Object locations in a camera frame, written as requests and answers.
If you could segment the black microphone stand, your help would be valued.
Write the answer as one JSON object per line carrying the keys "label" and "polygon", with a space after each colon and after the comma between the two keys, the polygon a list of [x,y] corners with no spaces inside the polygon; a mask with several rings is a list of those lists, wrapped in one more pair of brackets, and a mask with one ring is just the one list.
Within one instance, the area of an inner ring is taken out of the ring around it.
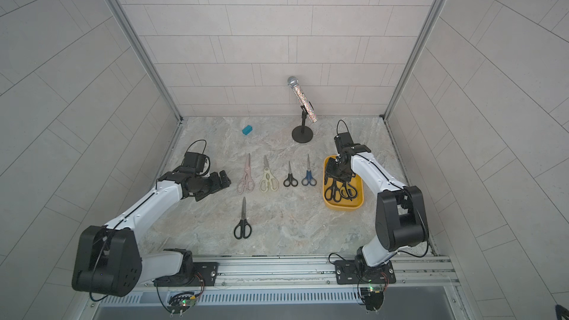
{"label": "black microphone stand", "polygon": [[308,118],[308,112],[306,111],[306,108],[302,106],[302,124],[300,124],[300,126],[295,127],[291,134],[293,140],[297,143],[300,144],[308,143],[314,137],[314,133],[312,132],[312,130],[306,126],[307,118]]}

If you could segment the yellow storage tray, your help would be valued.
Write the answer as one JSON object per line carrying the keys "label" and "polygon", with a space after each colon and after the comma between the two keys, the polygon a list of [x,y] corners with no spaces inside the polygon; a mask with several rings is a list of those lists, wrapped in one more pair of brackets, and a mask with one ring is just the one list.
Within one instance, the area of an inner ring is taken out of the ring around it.
{"label": "yellow storage tray", "polygon": [[[333,201],[326,201],[324,198],[324,191],[325,191],[325,163],[327,161],[327,159],[331,157],[328,156],[325,159],[324,162],[324,185],[322,187],[322,196],[323,199],[325,201],[325,205],[330,208],[331,210],[338,210],[338,211],[354,211],[359,209],[361,206],[363,206],[364,201],[365,201],[365,195],[364,195],[364,186],[363,186],[363,180],[355,175],[354,178],[351,179],[350,183],[351,185],[353,185],[357,191],[358,191],[358,197],[356,197],[354,200],[348,200],[348,199],[342,199],[342,201],[340,201],[340,203],[335,203]],[[342,182],[338,181],[338,185],[341,187],[342,186]]]}

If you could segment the controller board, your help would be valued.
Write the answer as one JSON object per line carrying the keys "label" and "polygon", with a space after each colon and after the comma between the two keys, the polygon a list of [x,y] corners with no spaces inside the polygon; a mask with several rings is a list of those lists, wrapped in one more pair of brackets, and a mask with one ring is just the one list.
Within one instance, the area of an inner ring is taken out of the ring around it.
{"label": "controller board", "polygon": [[177,293],[167,301],[170,317],[178,315],[183,317],[184,313],[196,305],[198,297],[193,291]]}
{"label": "controller board", "polygon": [[382,288],[358,287],[358,295],[366,311],[370,312],[379,311],[385,300]]}

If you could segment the large black scissors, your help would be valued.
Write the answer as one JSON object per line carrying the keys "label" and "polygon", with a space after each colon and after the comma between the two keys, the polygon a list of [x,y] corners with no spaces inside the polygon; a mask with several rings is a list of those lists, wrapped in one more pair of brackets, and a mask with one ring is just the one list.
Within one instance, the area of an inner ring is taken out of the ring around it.
{"label": "large black scissors", "polygon": [[244,197],[242,200],[241,217],[239,223],[234,228],[235,239],[248,239],[252,234],[252,227],[247,220],[247,202]]}

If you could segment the pink scissors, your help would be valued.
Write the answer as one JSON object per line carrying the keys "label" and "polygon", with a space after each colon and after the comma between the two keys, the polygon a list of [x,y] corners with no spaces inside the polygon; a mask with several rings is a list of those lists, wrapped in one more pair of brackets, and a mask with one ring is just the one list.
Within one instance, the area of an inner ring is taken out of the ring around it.
{"label": "pink scissors", "polygon": [[251,192],[255,188],[255,182],[252,178],[250,162],[251,162],[251,155],[247,154],[247,158],[244,164],[244,175],[240,179],[237,185],[237,193],[239,195],[245,192]]}

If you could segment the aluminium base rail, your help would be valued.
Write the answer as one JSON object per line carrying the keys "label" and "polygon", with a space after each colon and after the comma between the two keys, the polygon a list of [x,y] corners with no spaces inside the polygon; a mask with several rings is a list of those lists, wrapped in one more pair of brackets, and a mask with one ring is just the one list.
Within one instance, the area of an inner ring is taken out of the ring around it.
{"label": "aluminium base rail", "polygon": [[359,275],[348,259],[332,256],[228,256],[196,258],[195,285],[159,287],[150,281],[136,288],[143,300],[167,305],[168,299],[193,291],[196,305],[363,305],[358,287],[396,290],[442,289],[460,284],[445,256],[395,256],[378,271]]}

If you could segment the black scissors in tray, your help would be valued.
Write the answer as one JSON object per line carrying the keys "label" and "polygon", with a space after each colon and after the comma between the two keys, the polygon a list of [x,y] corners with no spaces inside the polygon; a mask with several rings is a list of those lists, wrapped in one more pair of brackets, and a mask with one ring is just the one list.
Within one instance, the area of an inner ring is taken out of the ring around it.
{"label": "black scissors in tray", "polygon": [[343,199],[354,200],[358,197],[357,189],[348,182],[342,182],[339,192]]}
{"label": "black scissors in tray", "polygon": [[342,201],[341,188],[336,179],[328,176],[325,177],[324,198],[326,201],[333,201],[335,203],[340,203],[340,201]]}

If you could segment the glitter microphone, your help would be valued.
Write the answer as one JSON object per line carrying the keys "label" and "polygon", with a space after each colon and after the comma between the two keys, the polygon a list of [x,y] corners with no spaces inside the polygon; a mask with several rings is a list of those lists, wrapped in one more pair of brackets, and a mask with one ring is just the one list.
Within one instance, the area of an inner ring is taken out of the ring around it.
{"label": "glitter microphone", "polygon": [[312,123],[316,123],[317,115],[314,111],[312,104],[309,102],[308,98],[305,96],[304,92],[302,91],[299,85],[299,80],[294,76],[290,76],[287,80],[287,85],[295,93],[297,99],[299,100],[302,107],[306,110],[306,113],[308,114],[308,117],[310,118]]}

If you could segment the left controller board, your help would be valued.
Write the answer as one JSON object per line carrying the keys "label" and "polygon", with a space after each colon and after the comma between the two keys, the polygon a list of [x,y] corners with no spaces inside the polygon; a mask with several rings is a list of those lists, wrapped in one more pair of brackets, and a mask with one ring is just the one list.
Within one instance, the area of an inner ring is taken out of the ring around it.
{"label": "left controller board", "polygon": [[183,317],[184,313],[196,305],[198,297],[193,291],[177,293],[167,301],[170,317],[178,315]]}

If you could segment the small black scissors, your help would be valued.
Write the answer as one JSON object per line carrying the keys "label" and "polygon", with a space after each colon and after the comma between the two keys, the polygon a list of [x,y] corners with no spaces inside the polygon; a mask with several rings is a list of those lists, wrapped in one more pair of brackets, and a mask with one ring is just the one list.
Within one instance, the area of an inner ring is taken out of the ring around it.
{"label": "small black scissors", "polygon": [[299,184],[298,180],[294,178],[293,171],[290,161],[288,162],[287,177],[283,182],[283,186],[286,188],[297,187]]}

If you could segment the cream kitchen scissors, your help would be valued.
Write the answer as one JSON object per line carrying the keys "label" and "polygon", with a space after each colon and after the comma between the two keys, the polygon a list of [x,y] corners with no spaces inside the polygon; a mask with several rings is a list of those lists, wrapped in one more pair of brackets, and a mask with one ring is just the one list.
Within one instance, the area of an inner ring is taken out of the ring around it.
{"label": "cream kitchen scissors", "polygon": [[262,180],[259,185],[259,189],[264,193],[268,191],[277,191],[279,189],[279,182],[274,176],[274,174],[271,173],[267,156],[264,156],[263,163],[264,163],[264,170],[263,170]]}

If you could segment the blue handled scissors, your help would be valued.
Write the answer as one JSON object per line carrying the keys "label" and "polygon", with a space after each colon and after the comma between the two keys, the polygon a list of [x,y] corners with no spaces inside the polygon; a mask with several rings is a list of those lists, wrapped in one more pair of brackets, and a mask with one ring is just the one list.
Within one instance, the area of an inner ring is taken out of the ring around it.
{"label": "blue handled scissors", "polygon": [[317,186],[317,180],[313,177],[313,174],[312,174],[311,160],[310,160],[309,155],[307,155],[307,168],[306,168],[305,178],[302,179],[302,185],[303,186],[312,186],[312,187]]}

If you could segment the teal small block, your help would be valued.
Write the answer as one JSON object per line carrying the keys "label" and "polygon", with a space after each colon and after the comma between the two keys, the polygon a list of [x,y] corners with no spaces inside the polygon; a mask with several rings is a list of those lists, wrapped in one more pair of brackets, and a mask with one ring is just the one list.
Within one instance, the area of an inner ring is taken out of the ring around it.
{"label": "teal small block", "polygon": [[243,133],[244,135],[246,135],[246,136],[247,136],[249,133],[251,133],[252,131],[253,131],[253,128],[252,128],[250,125],[247,125],[246,127],[244,127],[244,128],[242,129],[242,133]]}

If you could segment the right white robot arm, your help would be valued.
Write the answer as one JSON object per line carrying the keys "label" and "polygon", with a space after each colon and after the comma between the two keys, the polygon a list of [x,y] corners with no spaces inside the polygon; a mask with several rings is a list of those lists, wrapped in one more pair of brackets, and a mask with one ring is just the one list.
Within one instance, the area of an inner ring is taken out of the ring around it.
{"label": "right white robot arm", "polygon": [[373,154],[345,153],[328,158],[325,175],[346,183],[358,176],[376,196],[376,235],[357,251],[355,261],[360,272],[386,265],[405,247],[415,247],[428,241],[428,220],[422,191],[391,176]]}

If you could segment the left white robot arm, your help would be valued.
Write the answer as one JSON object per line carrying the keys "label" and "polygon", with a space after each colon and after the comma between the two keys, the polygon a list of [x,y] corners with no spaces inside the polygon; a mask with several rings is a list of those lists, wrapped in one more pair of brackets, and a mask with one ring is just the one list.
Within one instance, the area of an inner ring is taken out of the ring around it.
{"label": "left white robot arm", "polygon": [[105,296],[126,296],[140,283],[159,287],[190,285],[196,280],[192,253],[167,249],[142,256],[138,242],[170,207],[186,199],[196,201],[229,188],[225,171],[198,176],[185,169],[167,172],[154,188],[124,213],[102,226],[92,225],[79,237],[71,286]]}

